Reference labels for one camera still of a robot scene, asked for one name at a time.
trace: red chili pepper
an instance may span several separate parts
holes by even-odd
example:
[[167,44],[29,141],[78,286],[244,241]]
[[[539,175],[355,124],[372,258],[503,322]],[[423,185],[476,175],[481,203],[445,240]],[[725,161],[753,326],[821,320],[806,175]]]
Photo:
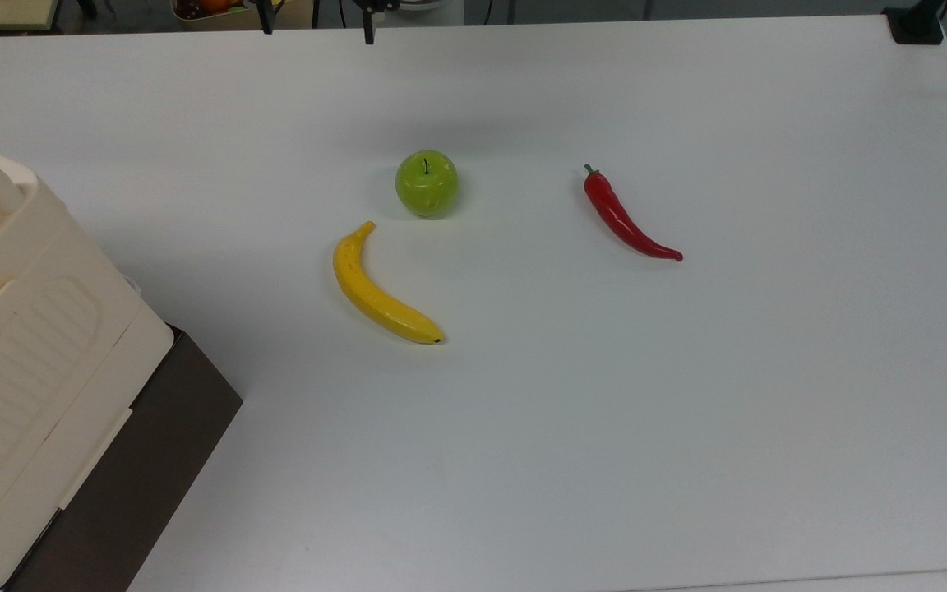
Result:
[[583,191],[587,192],[590,203],[593,203],[594,209],[598,210],[598,216],[605,220],[605,224],[608,224],[608,228],[612,229],[620,240],[649,257],[681,261],[680,252],[657,244],[638,229],[635,222],[628,216],[627,210],[620,205],[620,198],[617,198],[616,192],[612,190],[612,185],[608,183],[605,175],[591,169],[589,164],[584,164],[584,166],[590,174],[583,181]]

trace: black mount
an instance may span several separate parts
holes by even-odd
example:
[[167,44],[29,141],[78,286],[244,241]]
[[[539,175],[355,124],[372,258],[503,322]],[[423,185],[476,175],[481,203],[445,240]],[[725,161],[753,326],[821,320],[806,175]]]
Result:
[[945,35],[940,31],[937,11],[944,2],[920,0],[911,8],[883,8],[894,41],[901,45],[940,45]]
[[277,7],[273,8],[273,0],[255,0],[255,7],[258,8],[258,20],[262,23],[262,33],[266,35],[273,34],[275,26],[275,14],[283,8],[283,3],[287,0],[279,0]]
[[372,45],[375,43],[375,22],[372,16],[376,12],[395,11],[401,7],[401,0],[353,0],[360,8],[360,14],[364,19],[364,43]]

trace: yellow banana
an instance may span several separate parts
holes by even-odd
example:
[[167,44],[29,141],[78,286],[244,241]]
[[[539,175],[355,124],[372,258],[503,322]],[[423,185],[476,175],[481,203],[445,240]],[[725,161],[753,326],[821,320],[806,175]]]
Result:
[[440,344],[444,334],[432,320],[383,292],[364,273],[360,254],[364,240],[374,229],[375,222],[364,222],[357,232],[340,240],[335,247],[335,278],[342,293],[368,318],[406,340],[416,344]]

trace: apple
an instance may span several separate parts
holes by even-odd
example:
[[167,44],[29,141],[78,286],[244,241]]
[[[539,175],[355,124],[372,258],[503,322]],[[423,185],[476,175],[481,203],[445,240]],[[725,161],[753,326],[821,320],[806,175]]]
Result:
[[419,150],[397,169],[397,196],[416,216],[436,216],[450,209],[459,194],[459,174],[447,156]]

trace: white table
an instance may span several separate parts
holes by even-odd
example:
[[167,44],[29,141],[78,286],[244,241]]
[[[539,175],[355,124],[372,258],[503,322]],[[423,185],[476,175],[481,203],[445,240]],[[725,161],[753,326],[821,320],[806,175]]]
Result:
[[682,590],[685,592],[947,592],[947,572],[839,577],[833,580],[778,581],[773,584],[726,585],[723,588],[683,588]]
[[[392,191],[428,146],[443,220]],[[247,400],[136,592],[947,569],[947,44],[882,16],[0,39],[0,151]],[[686,260],[610,235],[584,162]],[[366,219],[446,344],[338,291]]]

